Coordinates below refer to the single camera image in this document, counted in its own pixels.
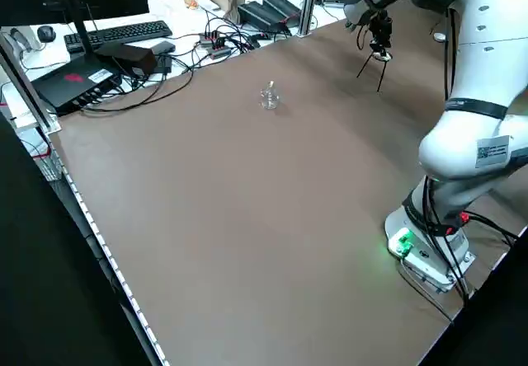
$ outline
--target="label sticker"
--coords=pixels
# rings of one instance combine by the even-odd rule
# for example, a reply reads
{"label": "label sticker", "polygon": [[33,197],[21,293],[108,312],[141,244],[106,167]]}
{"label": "label sticker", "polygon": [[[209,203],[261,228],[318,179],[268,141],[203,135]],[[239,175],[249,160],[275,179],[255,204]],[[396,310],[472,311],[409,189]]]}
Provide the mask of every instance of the label sticker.
{"label": "label sticker", "polygon": [[106,69],[101,69],[100,71],[95,72],[93,75],[88,76],[88,79],[90,79],[94,83],[100,83],[111,76],[112,72],[107,71]]}
{"label": "label sticker", "polygon": [[508,159],[510,136],[485,138],[477,141],[477,163],[475,168],[500,164]]}

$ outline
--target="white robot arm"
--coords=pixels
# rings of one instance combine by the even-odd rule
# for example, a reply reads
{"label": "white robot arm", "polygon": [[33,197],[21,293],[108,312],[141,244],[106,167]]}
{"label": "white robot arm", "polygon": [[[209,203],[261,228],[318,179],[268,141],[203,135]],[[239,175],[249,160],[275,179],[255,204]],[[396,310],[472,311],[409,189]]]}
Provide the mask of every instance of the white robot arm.
{"label": "white robot arm", "polygon": [[[366,25],[375,11],[395,1],[348,0],[345,13],[352,27]],[[457,65],[445,112],[420,144],[427,176],[387,217],[385,231],[391,253],[447,291],[455,282],[452,273],[461,278],[474,260],[463,211],[528,163],[528,117],[507,115],[528,84],[528,0],[412,1],[460,14]],[[438,217],[434,224],[428,205]]]}

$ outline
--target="keyboard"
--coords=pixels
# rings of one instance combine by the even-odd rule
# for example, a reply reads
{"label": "keyboard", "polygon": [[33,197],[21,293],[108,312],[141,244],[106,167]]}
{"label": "keyboard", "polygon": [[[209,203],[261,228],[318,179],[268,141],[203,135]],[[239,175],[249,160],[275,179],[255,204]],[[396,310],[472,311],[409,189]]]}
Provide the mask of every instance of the keyboard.
{"label": "keyboard", "polygon": [[[90,44],[94,49],[98,49],[109,42],[131,43],[170,35],[172,35],[171,29],[165,21],[142,22],[141,24],[117,26],[115,28],[88,32]],[[70,54],[84,51],[79,34],[66,35],[64,43],[66,43],[66,49]]]}

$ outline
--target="desk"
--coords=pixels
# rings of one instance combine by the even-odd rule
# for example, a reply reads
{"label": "desk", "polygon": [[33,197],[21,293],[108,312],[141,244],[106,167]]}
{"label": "desk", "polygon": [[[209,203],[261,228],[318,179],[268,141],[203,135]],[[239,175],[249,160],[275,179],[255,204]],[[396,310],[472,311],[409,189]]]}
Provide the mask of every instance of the desk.
{"label": "desk", "polygon": [[[61,120],[52,141],[172,364],[407,366],[446,326],[385,248],[383,221],[422,177],[417,145],[443,111],[436,18],[407,0],[391,14],[379,94],[380,65],[356,80],[369,52],[336,23],[199,71],[158,104]],[[266,111],[271,79],[283,105]],[[493,197],[474,208],[523,226]],[[478,287],[504,248],[480,227],[468,236]]]}
{"label": "desk", "polygon": [[[303,0],[290,1],[298,7],[300,7],[303,2]],[[210,5],[209,0],[200,0],[200,2],[203,2],[204,5]],[[207,23],[208,18],[205,11],[202,9],[189,10],[186,8],[183,0],[150,0],[148,1],[148,9],[149,13],[144,15],[98,20],[96,21],[97,28],[106,29],[115,26],[123,26],[146,21],[163,20],[171,28],[173,37],[197,34],[205,30],[205,24]],[[222,16],[224,13],[222,11],[215,11],[214,14],[217,16]],[[313,18],[315,26],[325,26],[334,22],[336,19],[342,20],[345,18],[345,15],[342,8],[323,8],[316,5],[313,9]],[[85,24],[88,31],[95,30],[94,25],[90,21],[86,21]],[[216,21],[212,23],[211,26],[216,27],[220,24],[222,24],[222,21]],[[33,52],[25,57],[25,65],[28,68],[45,67],[52,63],[67,63],[69,61],[69,54],[66,51],[66,47],[64,45],[64,36],[73,33],[73,28],[70,25],[67,26],[60,24],[53,24],[52,27],[55,29],[57,38],[54,42],[47,44],[44,50],[40,52]],[[251,27],[244,27],[244,30],[250,34],[254,33],[254,30],[251,30]],[[293,35],[295,35],[297,28],[291,28],[291,32]],[[182,54],[190,51],[198,39],[198,36],[189,36],[179,40],[174,40],[173,43],[176,46],[176,52],[174,54]],[[148,48],[156,45],[162,40],[164,39],[158,38],[144,40],[142,42],[133,43],[132,45]],[[273,43],[273,40],[264,41],[262,42],[262,45],[269,45],[271,43]],[[200,58],[204,57],[206,54],[205,50],[197,50],[197,53]],[[179,57],[179,59],[188,65],[192,64],[191,54],[184,54]],[[207,65],[209,63],[211,63],[210,59],[205,59],[203,61],[203,65]],[[27,72],[27,76],[30,80],[34,80],[57,67],[58,65],[51,68],[30,70]],[[175,64],[173,65],[172,72],[169,73],[168,77],[175,77],[181,72],[182,68]],[[160,78],[161,75],[154,75],[151,77],[152,80],[159,80]],[[126,82],[123,82],[123,88],[125,90],[130,89]],[[21,129],[31,127],[35,123],[35,120],[31,114],[29,114],[24,101],[18,95],[15,87],[12,84],[7,84],[3,88],[3,93],[6,97],[6,101],[11,110],[12,116],[19,118],[15,120],[17,128]]]}

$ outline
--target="black strap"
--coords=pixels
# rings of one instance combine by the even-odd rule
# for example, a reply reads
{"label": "black strap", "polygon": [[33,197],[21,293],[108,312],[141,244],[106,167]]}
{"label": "black strap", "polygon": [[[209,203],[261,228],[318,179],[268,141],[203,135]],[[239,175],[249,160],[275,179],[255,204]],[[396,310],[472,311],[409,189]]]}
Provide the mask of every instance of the black strap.
{"label": "black strap", "polygon": [[495,119],[504,120],[508,108],[492,102],[474,100],[472,98],[450,98],[445,104],[445,111],[461,110],[463,112],[476,113]]}

